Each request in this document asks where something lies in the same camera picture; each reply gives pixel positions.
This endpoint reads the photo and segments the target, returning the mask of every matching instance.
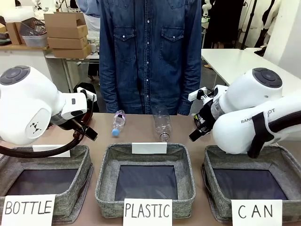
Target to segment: black stand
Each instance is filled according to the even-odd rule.
[[[248,26],[246,27],[246,33],[245,33],[245,36],[244,36],[244,40],[243,40],[243,43],[241,44],[241,47],[240,47],[241,50],[244,50],[244,48],[245,48],[246,38],[247,38],[249,30],[250,30],[251,22],[252,22],[252,19],[253,19],[253,16],[254,16],[255,8],[256,8],[256,3],[257,3],[257,0],[254,0],[254,4],[253,4],[252,12],[250,14],[250,19],[249,19],[249,22],[248,22]]]

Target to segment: shirt pocket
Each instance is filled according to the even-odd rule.
[[[167,62],[178,60],[182,53],[182,39],[184,28],[182,27],[162,27],[160,57]]]
[[[106,0],[108,3],[127,9],[131,0]]]
[[[115,56],[123,61],[130,62],[136,59],[135,29],[134,27],[114,28]]]
[[[185,5],[185,0],[167,0],[167,1],[171,9],[181,8]]]

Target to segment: denim shirt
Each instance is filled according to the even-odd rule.
[[[98,0],[107,112],[188,115],[201,74],[200,0]]]

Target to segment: plastic bottle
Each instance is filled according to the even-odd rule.
[[[171,124],[167,108],[164,105],[156,105],[152,109],[155,121],[155,131],[162,142],[167,142],[171,136]]]
[[[123,110],[116,111],[113,121],[112,135],[119,136],[123,129],[124,123],[126,122],[126,114]]]

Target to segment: fabric storage basket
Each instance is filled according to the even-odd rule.
[[[283,147],[266,146],[251,159],[207,146],[203,179],[220,222],[232,220],[231,199],[282,199],[283,222],[301,220],[301,165]]]
[[[145,198],[139,197],[135,192],[130,195],[127,193],[122,200],[116,198],[119,195],[116,191],[119,190],[119,182],[122,180],[122,178],[119,178],[120,174],[123,173],[124,175],[124,170],[121,169],[127,166],[140,167],[140,170],[132,171],[132,178],[127,178],[129,180],[140,177],[145,169],[149,169],[148,167],[167,167],[165,170],[169,170],[169,167],[171,167],[174,169],[177,199],[172,201],[173,218],[188,218],[191,216],[191,206],[195,199],[196,189],[186,147],[182,144],[167,144],[166,154],[132,154],[132,144],[128,143],[112,144],[107,147],[104,154],[95,197],[105,218],[123,217],[124,198]],[[163,176],[158,173],[154,174],[158,177]],[[151,179],[147,178],[145,181],[150,183]],[[154,184],[147,184],[141,186],[141,189],[148,189],[149,186],[156,187]]]
[[[16,149],[20,152],[32,151],[32,147]],[[6,195],[56,194],[54,223],[72,223],[81,209],[83,200],[79,202],[79,199],[85,198],[92,170],[89,148],[85,145],[71,149],[70,158],[23,159],[2,156],[0,216]]]

